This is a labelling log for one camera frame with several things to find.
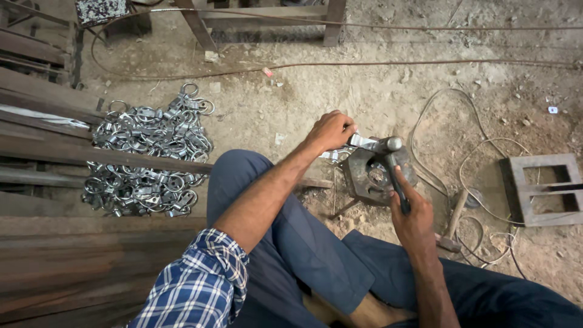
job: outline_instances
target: plaid shirt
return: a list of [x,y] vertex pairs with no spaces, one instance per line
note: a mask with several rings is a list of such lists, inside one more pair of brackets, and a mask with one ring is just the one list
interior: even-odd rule
[[245,301],[249,257],[216,229],[204,229],[158,276],[128,327],[226,327]]

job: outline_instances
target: dusty ground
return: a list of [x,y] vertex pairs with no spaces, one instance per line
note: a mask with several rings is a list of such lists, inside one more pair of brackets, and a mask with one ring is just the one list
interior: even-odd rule
[[[159,8],[167,6],[164,1]],[[346,17],[348,22],[445,26],[456,6],[455,0],[349,1]],[[67,8],[63,9],[63,15],[67,12],[73,15],[72,9]],[[542,5],[534,0],[465,0],[450,26],[580,26],[582,13],[583,3],[579,0],[546,1]],[[341,45],[323,48],[323,27],[286,27],[248,33],[214,31],[213,38],[224,58],[212,64],[203,61],[203,51],[196,47],[196,40],[179,13],[156,14],[151,18],[153,31],[141,42],[136,42],[136,36],[120,37],[113,41],[113,50],[106,50],[98,41],[97,59],[116,72],[142,75],[196,75],[294,62],[460,58],[574,62],[583,59],[583,49],[580,49],[583,32],[576,30],[400,32],[353,27],[345,30]],[[305,137],[320,115],[332,109],[352,116],[364,135],[400,135],[407,139],[429,97],[450,86],[473,95],[490,137],[512,138],[535,155],[574,152],[580,166],[583,163],[583,126],[579,124],[583,117],[581,71],[501,64],[294,67],[275,71],[273,79],[283,82],[280,88],[271,86],[270,79],[260,72],[159,82],[120,78],[102,71],[90,58],[91,41],[87,33],[82,68],[87,92],[110,100],[123,99],[136,106],[156,107],[167,105],[184,82],[194,81],[201,87],[201,95],[217,105],[216,114],[228,114],[222,120],[218,115],[202,119],[216,147],[210,163],[234,148],[257,151],[277,162]],[[111,86],[106,87],[108,80]],[[220,93],[209,93],[211,82],[221,83]],[[559,107],[558,114],[549,114],[547,107],[551,104]],[[280,145],[275,143],[276,133],[285,136]],[[481,137],[471,107],[458,94],[447,92],[429,108],[417,131],[416,145],[420,160],[454,194],[461,187],[459,166],[481,142]],[[510,142],[497,144],[510,155],[521,154]],[[500,158],[490,145],[484,145],[470,158],[462,177],[467,185],[483,193],[484,203],[495,214],[506,217],[508,207],[497,165]],[[310,176],[332,180],[333,171],[331,165],[318,160]],[[340,171],[336,182],[336,192],[308,189],[301,191],[300,198],[340,238],[354,228],[398,243],[386,208],[358,205],[342,220],[328,220],[326,217],[333,213],[334,203],[338,209],[350,200]],[[443,233],[449,217],[445,197],[423,182],[416,188],[433,202],[435,231]],[[193,215],[204,215],[206,186],[198,192],[200,201]],[[535,204],[542,211],[547,205]],[[507,232],[507,223],[483,209],[472,210],[467,215],[474,216],[484,226],[484,241],[478,254],[486,260],[498,258],[507,237],[500,233]],[[459,232],[469,244],[476,244],[479,227],[475,222],[462,220]],[[580,226],[521,229],[514,247],[517,260],[530,280],[583,305],[583,229]],[[479,265],[472,256],[469,258]],[[509,256],[488,269],[518,275]]]

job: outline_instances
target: wooden handle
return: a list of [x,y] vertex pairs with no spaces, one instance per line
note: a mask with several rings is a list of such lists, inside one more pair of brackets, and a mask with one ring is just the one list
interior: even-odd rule
[[451,215],[451,220],[447,225],[447,230],[445,231],[444,237],[453,239],[456,228],[458,227],[459,217],[462,214],[463,206],[466,204],[468,199],[469,191],[467,189],[462,190],[459,195],[458,203],[455,206],[454,213]]

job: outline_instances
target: man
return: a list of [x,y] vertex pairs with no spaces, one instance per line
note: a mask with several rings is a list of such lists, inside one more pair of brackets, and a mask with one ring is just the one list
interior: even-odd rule
[[210,229],[160,273],[129,326],[327,327],[302,303],[307,286],[356,327],[581,327],[581,309],[546,287],[439,259],[431,204],[398,167],[412,208],[404,216],[392,195],[403,247],[355,230],[334,236],[291,192],[356,128],[338,110],[324,114],[275,166],[250,151],[223,154],[209,180]]

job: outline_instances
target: blue jeans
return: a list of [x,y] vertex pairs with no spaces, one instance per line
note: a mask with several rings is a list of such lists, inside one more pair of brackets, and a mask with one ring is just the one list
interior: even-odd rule
[[[272,167],[255,152],[224,153],[210,174],[208,225]],[[233,327],[326,327],[304,307],[298,281],[345,314],[353,312],[368,291],[391,306],[417,311],[412,268],[402,247],[356,230],[341,241],[294,195],[249,257],[247,298]],[[462,327],[583,326],[583,311],[544,286],[441,262]],[[417,327],[417,320],[391,327]]]

